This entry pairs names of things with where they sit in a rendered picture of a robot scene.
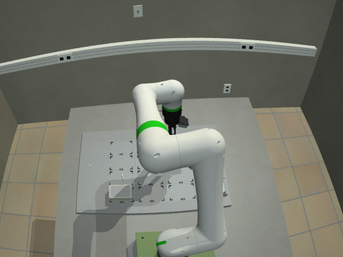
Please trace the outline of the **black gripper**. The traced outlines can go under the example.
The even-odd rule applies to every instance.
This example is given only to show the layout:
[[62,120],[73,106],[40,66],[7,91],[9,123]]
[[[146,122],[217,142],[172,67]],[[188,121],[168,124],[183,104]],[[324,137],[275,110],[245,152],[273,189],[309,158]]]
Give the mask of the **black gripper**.
[[176,134],[176,125],[179,123],[180,118],[178,119],[166,119],[164,117],[165,123],[168,125],[168,132],[170,135],[175,135]]

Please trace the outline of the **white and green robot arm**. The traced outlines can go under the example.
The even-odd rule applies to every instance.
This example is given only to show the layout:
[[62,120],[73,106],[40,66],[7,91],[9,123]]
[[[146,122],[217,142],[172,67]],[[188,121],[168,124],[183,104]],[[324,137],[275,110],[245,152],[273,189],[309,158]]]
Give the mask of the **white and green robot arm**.
[[[196,226],[167,229],[156,239],[158,257],[188,257],[220,248],[227,239],[223,209],[223,168],[226,144],[212,128],[170,135],[166,119],[180,118],[184,87],[177,80],[136,86],[131,94],[135,106],[137,152],[141,166],[160,174],[190,167],[195,178],[198,222]],[[157,105],[162,104],[158,110]]]

